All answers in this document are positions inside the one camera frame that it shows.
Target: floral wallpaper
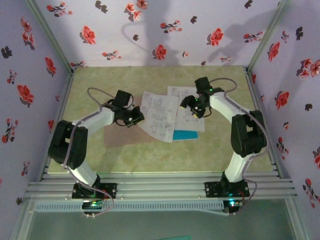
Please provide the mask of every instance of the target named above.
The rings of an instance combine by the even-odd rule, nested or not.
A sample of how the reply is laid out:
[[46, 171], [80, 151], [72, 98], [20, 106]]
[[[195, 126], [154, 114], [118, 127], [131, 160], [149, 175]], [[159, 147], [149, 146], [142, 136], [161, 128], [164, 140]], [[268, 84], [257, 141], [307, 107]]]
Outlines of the floral wallpaper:
[[28, 182], [37, 181], [68, 77], [24, 1], [0, 8], [0, 238], [16, 223]]
[[320, 236], [320, 35], [313, 23], [320, 20], [319, 11], [317, 0], [291, 1], [252, 69], [274, 147], [315, 240]]
[[75, 68], [247, 66], [279, 0], [35, 2]]

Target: brown paper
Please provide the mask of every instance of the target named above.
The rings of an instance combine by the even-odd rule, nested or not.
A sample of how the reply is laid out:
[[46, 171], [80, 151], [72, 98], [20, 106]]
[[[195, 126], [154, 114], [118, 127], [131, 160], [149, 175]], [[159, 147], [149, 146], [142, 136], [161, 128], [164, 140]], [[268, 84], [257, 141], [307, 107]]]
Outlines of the brown paper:
[[[142, 100], [142, 96], [135, 97], [134, 104], [136, 106], [140, 106], [141, 100]], [[119, 126], [113, 123], [105, 126], [103, 131], [104, 131], [104, 146], [108, 148], [159, 141], [154, 137], [150, 136], [145, 131], [143, 131], [138, 125], [126, 127], [126, 126]]]

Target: paper sheet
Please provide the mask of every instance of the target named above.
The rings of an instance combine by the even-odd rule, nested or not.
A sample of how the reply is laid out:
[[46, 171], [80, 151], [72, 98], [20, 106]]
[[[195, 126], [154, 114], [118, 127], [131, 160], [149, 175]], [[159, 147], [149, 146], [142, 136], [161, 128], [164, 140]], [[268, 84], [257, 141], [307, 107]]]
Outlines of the paper sheet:
[[155, 139], [172, 143], [177, 108], [178, 97], [145, 91], [140, 106], [145, 119], [139, 124], [140, 128]]
[[[168, 86], [167, 88], [168, 96], [178, 97], [178, 104], [182, 100], [189, 96], [198, 96], [197, 88], [187, 87], [187, 86]], [[185, 130], [185, 131], [196, 131], [204, 132], [205, 131], [205, 120], [203, 118], [196, 118], [192, 116], [192, 112], [189, 108], [183, 109], [181, 107], [177, 108], [176, 119], [174, 124], [175, 130]]]

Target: purple wall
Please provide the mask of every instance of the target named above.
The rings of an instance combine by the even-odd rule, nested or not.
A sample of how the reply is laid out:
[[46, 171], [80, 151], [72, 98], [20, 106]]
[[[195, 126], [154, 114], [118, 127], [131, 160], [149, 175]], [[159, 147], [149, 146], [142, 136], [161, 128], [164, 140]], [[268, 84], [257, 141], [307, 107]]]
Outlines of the purple wall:
[[319, 12], [317, 0], [291, 1], [252, 71], [273, 144], [314, 239], [320, 236]]
[[6, 240], [28, 182], [44, 166], [68, 74], [24, 1], [6, 1], [0, 16], [0, 236]]

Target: robotic arm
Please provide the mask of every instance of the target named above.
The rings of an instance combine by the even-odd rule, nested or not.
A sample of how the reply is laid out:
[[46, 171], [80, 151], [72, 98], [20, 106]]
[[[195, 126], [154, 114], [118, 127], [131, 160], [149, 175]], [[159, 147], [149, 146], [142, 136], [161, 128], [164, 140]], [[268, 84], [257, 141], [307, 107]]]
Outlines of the robotic arm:
[[[70, 149], [70, 155], [67, 159], [66, 166], [70, 172], [82, 183], [102, 191], [106, 191], [108, 194], [115, 197], [117, 184], [116, 183], [101, 183], [100, 177], [92, 171], [87, 162], [85, 161], [87, 152], [88, 137], [94, 134], [99, 129], [110, 125], [112, 123], [118, 123], [119, 120], [123, 121], [127, 128], [136, 125], [138, 122], [143, 121], [144, 115], [141, 113], [139, 106], [133, 106], [133, 98], [131, 106], [129, 101], [131, 94], [122, 90], [118, 90], [114, 99], [102, 105], [102, 109], [99, 113], [92, 116], [87, 116], [87, 120], [79, 124], [74, 132], [72, 145]], [[61, 120], [54, 131], [50, 147], [48, 150], [48, 156], [54, 159], [58, 164], [64, 165], [67, 155], [71, 133], [73, 128], [79, 120], [69, 122]], [[73, 187], [73, 199], [103, 199], [104, 194], [95, 192], [94, 190], [85, 188], [80, 184], [75, 184]]]
[[207, 182], [207, 197], [239, 197], [240, 192], [248, 197], [248, 184], [243, 179], [243, 170], [252, 156], [260, 153], [267, 145], [262, 129], [246, 113], [249, 113], [264, 127], [262, 113], [259, 110], [250, 111], [240, 106], [232, 99], [225, 97], [225, 91], [218, 87], [212, 88], [207, 77], [195, 81], [198, 98], [187, 96], [180, 107], [189, 107], [192, 115], [203, 118], [209, 108], [220, 112], [231, 123], [231, 146], [233, 155], [229, 166], [222, 173], [220, 182]]

